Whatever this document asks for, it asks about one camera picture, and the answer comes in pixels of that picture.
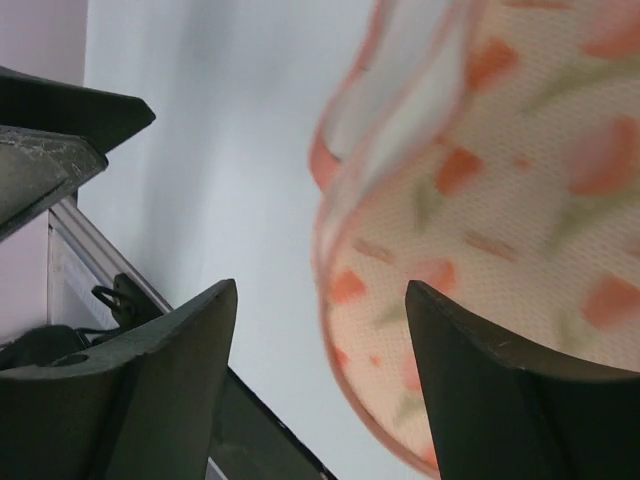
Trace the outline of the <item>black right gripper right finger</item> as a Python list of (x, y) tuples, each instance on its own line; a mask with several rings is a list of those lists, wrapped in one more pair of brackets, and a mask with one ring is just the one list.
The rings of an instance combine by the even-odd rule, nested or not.
[(635, 479), (639, 376), (532, 342), (420, 281), (405, 297), (444, 479)]

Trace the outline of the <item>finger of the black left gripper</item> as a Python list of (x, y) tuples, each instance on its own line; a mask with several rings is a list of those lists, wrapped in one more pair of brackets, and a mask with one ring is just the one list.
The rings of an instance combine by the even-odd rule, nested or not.
[(108, 160), (81, 137), (1, 127), (1, 238), (104, 171)]
[(79, 136), (106, 154), (155, 119), (140, 98), (1, 69), (1, 123), (5, 126)]

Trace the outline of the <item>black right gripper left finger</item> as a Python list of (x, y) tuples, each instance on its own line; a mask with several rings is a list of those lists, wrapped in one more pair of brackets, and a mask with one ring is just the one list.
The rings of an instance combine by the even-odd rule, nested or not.
[(49, 366), (1, 374), (5, 479), (202, 479), (237, 311), (233, 280)]

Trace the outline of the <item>pink floral mesh laundry bag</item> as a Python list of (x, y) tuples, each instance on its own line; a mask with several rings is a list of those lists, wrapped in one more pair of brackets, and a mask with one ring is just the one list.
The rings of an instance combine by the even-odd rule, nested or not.
[(376, 3), (316, 130), (322, 333), (357, 415), (438, 461), (404, 306), (422, 281), (536, 343), (639, 367), (639, 5)]

